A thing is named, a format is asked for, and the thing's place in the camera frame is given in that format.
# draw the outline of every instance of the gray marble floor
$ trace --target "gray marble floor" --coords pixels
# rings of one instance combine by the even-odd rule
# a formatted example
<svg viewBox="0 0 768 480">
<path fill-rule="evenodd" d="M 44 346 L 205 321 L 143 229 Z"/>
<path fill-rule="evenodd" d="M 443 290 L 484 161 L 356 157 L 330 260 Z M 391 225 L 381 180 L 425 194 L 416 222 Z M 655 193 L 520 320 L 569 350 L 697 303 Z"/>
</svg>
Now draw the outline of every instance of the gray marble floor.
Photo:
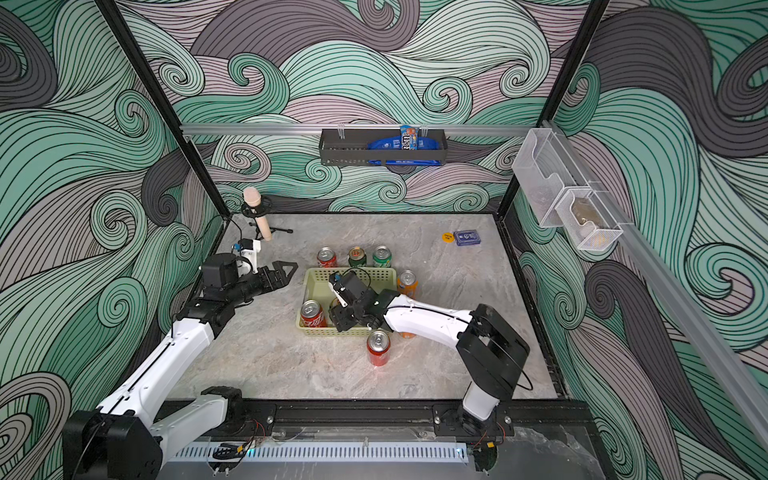
<svg viewBox="0 0 768 480">
<path fill-rule="evenodd" d="M 236 218 L 253 235 L 243 217 Z M 365 337 L 310 337 L 295 327 L 304 293 L 306 268 L 315 267 L 320 247 L 333 248 L 339 265 L 346 252 L 360 245 L 369 256 L 385 244 L 392 267 L 413 270 L 419 279 L 416 299 L 433 305 L 472 309 L 486 303 L 513 325 L 531 347 L 525 372 L 531 392 L 518 388 L 515 398 L 547 399 L 556 394 L 531 321 L 517 289 L 491 215 L 271 215 L 276 232 L 263 242 L 258 264 L 298 262 L 291 284 L 258 296 L 237 310 L 219 338 L 200 355 L 170 394 L 195 396 L 209 386 L 234 386 L 251 398 L 273 399 L 415 399 L 461 398 L 469 374 L 454 349 L 424 338 L 393 335 L 389 362 L 373 367 Z M 444 232 L 477 230 L 482 243 L 458 247 L 442 240 Z M 230 226 L 220 251 L 238 238 Z"/>
</svg>

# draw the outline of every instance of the transparent container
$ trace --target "transparent container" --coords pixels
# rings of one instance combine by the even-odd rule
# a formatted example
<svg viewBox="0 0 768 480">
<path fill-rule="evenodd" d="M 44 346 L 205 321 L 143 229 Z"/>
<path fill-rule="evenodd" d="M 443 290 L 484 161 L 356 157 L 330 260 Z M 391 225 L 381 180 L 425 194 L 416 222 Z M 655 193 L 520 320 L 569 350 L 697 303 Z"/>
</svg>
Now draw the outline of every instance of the transparent container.
<svg viewBox="0 0 768 480">
<path fill-rule="evenodd" d="M 555 210 L 577 250 L 602 252 L 611 247 L 621 230 L 611 228 L 595 208 L 593 195 L 589 187 L 569 188 Z"/>
<path fill-rule="evenodd" d="M 540 227 L 563 226 L 554 206 L 568 188 L 578 186 L 563 164 L 555 141 L 551 128 L 532 128 L 512 163 Z"/>
</svg>

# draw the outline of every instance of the wave pattern wallpaper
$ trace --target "wave pattern wallpaper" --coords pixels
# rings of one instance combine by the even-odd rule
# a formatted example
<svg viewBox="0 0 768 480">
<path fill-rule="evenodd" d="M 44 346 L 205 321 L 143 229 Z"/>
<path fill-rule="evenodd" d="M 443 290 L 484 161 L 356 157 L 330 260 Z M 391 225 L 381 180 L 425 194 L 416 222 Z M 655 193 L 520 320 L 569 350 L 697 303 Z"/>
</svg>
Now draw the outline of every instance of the wave pattern wallpaper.
<svg viewBox="0 0 768 480">
<path fill-rule="evenodd" d="M 120 0 L 184 123 L 523 124 L 588 2 Z M 456 137 L 444 167 L 326 167 L 318 137 L 197 137 L 232 209 L 495 211 L 521 138 Z"/>
<path fill-rule="evenodd" d="M 91 0 L 0 2 L 0 477 L 167 331 L 220 226 Z"/>
<path fill-rule="evenodd" d="M 768 2 L 647 3 L 609 10 L 555 122 L 768 387 Z M 768 454 L 621 246 L 575 251 L 522 194 L 514 204 L 569 391 L 618 475 L 768 478 Z"/>
</svg>

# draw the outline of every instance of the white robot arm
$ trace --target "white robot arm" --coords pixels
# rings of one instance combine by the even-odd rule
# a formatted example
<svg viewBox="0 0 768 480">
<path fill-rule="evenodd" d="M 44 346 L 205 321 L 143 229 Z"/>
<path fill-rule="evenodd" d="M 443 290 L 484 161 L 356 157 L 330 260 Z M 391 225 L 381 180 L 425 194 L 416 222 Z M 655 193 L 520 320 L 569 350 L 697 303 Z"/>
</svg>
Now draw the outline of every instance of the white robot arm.
<svg viewBox="0 0 768 480">
<path fill-rule="evenodd" d="M 490 306 L 452 310 L 416 302 L 392 290 L 377 293 L 363 285 L 353 270 L 331 276 L 329 284 L 339 300 L 330 310 L 339 331 L 363 325 L 415 333 L 458 350 L 472 383 L 455 421 L 470 435 L 488 428 L 499 399 L 512 397 L 530 349 Z"/>
<path fill-rule="evenodd" d="M 204 288 L 179 313 L 171 331 L 139 368 L 90 412 L 78 411 L 62 433 L 64 474 L 85 478 L 155 478 L 160 468 L 186 444 L 220 427 L 237 404 L 240 391 L 212 387 L 190 405 L 154 422 L 168 393 L 234 315 L 234 307 L 256 295 L 285 286 L 295 263 L 275 262 L 275 270 L 254 269 L 253 244 L 237 256 L 219 253 L 202 267 Z M 243 269 L 241 257 L 252 257 Z M 285 274 L 283 266 L 292 266 Z M 352 271 L 336 274 L 331 287 L 339 305 L 330 311 L 339 330 L 357 324 L 415 333 L 456 348 L 472 383 L 453 415 L 469 435 L 488 428 L 501 398 L 511 398 L 528 346 L 491 307 L 452 310 L 416 302 L 391 290 L 365 287 Z M 444 421 L 451 419 L 443 416 Z"/>
</svg>

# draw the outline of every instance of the soda can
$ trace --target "soda can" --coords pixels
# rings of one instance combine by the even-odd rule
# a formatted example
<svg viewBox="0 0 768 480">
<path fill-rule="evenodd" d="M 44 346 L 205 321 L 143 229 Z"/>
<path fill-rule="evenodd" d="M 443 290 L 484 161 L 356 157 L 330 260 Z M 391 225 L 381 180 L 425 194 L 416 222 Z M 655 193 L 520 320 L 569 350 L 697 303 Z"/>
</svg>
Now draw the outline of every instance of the soda can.
<svg viewBox="0 0 768 480">
<path fill-rule="evenodd" d="M 304 320 L 304 326 L 326 326 L 326 317 L 323 315 L 323 308 L 315 300 L 307 300 L 304 302 L 301 306 L 301 318 Z"/>
<path fill-rule="evenodd" d="M 390 268 L 392 265 L 392 252 L 384 245 L 379 245 L 373 251 L 373 266 L 377 268 Z"/>
<path fill-rule="evenodd" d="M 419 286 L 419 281 L 416 279 L 416 274 L 411 270 L 405 270 L 397 277 L 397 291 L 403 295 L 413 298 L 416 295 L 417 286 Z"/>
<path fill-rule="evenodd" d="M 389 361 L 389 336 L 382 330 L 368 335 L 368 358 L 373 366 L 384 366 Z"/>
<path fill-rule="evenodd" d="M 362 247 L 352 247 L 349 251 L 349 266 L 365 266 L 367 263 L 366 251 Z"/>
<path fill-rule="evenodd" d="M 322 268 L 333 268 L 336 264 L 336 252 L 329 247 L 323 247 L 317 252 L 317 262 Z"/>
</svg>

